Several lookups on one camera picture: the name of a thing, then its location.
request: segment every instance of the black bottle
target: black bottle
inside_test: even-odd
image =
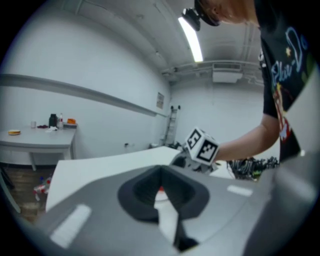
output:
[[[57,121],[58,121],[57,115],[51,114],[51,116],[49,118],[49,128],[50,127],[57,127]]]

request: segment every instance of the ladder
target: ladder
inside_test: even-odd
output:
[[[164,146],[169,146],[175,143],[176,132],[177,132],[178,111],[180,109],[181,109],[180,106],[178,106],[178,108],[174,108],[174,106],[171,106],[171,113],[169,115],[168,125],[166,127],[166,132],[163,140]]]

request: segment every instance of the food item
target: food item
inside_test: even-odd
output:
[[[8,134],[9,134],[9,135],[18,135],[18,134],[20,134],[20,133],[21,133],[20,130],[10,130],[10,131],[8,131]]]
[[[76,120],[75,120],[75,119],[72,119],[72,118],[69,118],[69,119],[67,120],[67,123],[68,123],[68,124],[75,125],[75,124],[76,124]]]

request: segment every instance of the person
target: person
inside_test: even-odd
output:
[[[196,0],[195,4],[200,5],[200,17],[210,25],[253,23],[261,32],[261,123],[244,136],[222,143],[215,161],[252,157],[269,149],[279,137],[280,162],[296,156],[301,149],[286,112],[312,70],[318,68],[315,4],[310,0]]]

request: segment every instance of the gray table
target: gray table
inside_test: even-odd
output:
[[[19,135],[0,132],[0,150],[29,153],[32,169],[36,171],[33,153],[62,153],[65,160],[74,159],[73,140],[76,129],[68,128],[52,132],[47,129],[24,127]]]

